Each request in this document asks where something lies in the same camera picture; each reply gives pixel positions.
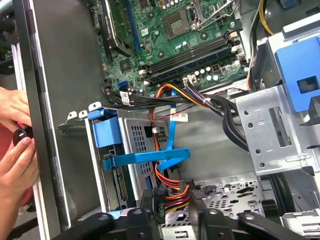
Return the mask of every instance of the perforated metal panel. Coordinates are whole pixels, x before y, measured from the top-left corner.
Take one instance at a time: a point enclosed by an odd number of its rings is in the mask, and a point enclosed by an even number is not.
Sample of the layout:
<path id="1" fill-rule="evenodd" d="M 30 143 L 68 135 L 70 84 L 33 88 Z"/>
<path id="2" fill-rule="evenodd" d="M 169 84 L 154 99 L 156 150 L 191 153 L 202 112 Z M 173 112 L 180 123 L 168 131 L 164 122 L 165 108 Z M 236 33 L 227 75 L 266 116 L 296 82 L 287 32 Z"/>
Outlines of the perforated metal panel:
<path id="1" fill-rule="evenodd" d="M 149 115 L 140 112 L 118 110 L 118 121 L 121 129 L 123 146 L 126 154 L 155 151 L 155 143 L 152 136 L 146 134 L 146 128 L 150 128 Z M 160 128 L 159 144 L 161 149 L 167 147 L 168 127 L 165 121 L 157 121 Z M 147 189 L 146 181 L 151 180 L 153 187 L 157 186 L 152 162 L 129 165 L 130 177 L 134 197 L 139 200 L 143 191 Z"/>
<path id="2" fill-rule="evenodd" d="M 262 188 L 256 178 L 252 180 L 217 184 L 215 179 L 195 182 L 206 186 L 216 185 L 216 192 L 212 192 L 204 199 L 209 209 L 219 209 L 224 215 L 237 219 L 238 213 L 255 212 L 264 215 L 261 201 L 264 199 Z M 161 225 L 162 238 L 166 240 L 186 239 L 195 240 L 195 234 L 189 218 L 189 207 L 183 210 L 170 212 L 165 216 L 165 224 Z"/>

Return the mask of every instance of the blue latch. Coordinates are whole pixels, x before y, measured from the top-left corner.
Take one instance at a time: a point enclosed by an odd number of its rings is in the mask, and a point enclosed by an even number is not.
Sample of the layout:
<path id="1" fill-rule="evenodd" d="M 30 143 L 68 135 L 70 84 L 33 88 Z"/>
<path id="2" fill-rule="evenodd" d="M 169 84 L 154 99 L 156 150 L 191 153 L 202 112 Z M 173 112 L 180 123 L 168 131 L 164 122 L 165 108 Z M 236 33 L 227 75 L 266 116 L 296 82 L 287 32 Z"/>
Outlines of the blue latch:
<path id="1" fill-rule="evenodd" d="M 117 116 L 108 120 L 94 123 L 92 127 L 95 145 L 97 148 L 122 144 L 121 131 Z"/>
<path id="2" fill-rule="evenodd" d="M 309 110 L 320 96 L 320 35 L 278 49 L 275 58 L 293 111 Z"/>

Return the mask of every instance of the red sleeve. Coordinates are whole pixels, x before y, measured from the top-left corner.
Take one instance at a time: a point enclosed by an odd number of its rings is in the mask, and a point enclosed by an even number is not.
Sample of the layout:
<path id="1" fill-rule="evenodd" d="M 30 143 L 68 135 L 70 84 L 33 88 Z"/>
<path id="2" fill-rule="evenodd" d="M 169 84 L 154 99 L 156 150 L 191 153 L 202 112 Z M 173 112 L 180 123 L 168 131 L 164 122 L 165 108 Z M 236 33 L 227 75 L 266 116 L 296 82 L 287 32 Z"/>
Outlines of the red sleeve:
<path id="1" fill-rule="evenodd" d="M 13 133 L 0 123 L 0 159 L 2 159 L 12 141 Z"/>

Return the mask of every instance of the white label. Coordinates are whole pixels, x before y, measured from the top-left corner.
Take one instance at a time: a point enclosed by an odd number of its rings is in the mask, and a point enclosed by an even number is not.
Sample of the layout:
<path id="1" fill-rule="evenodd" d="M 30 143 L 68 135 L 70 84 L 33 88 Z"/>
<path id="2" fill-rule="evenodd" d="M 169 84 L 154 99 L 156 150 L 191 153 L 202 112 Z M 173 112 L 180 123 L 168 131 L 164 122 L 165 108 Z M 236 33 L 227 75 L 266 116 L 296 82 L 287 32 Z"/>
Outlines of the white label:
<path id="1" fill-rule="evenodd" d="M 145 35 L 148 35 L 148 34 L 149 34 L 148 28 L 145 28 L 145 29 L 142 29 L 142 30 L 141 30 L 141 36 L 142 36 L 142 37 L 145 36 Z"/>
<path id="2" fill-rule="evenodd" d="M 125 91 L 120 91 L 120 96 L 121 96 L 121 101 L 122 101 L 123 105 L 130 106 L 129 94 Z"/>
<path id="3" fill-rule="evenodd" d="M 175 113 L 170 115 L 170 121 L 186 123 L 188 122 L 188 113 Z"/>

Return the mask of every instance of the black knob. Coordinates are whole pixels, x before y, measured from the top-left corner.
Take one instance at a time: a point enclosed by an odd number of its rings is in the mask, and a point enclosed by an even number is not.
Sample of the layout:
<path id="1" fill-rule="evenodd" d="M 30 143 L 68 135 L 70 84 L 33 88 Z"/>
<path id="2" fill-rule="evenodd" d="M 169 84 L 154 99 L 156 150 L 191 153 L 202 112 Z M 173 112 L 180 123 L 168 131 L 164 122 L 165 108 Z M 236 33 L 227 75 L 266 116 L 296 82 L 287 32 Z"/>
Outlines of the black knob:
<path id="1" fill-rule="evenodd" d="M 29 137 L 31 139 L 34 137 L 32 127 L 30 126 L 27 126 L 26 128 L 17 129 L 13 133 L 13 138 L 12 138 L 13 145 L 16 146 L 22 139 L 26 137 Z"/>

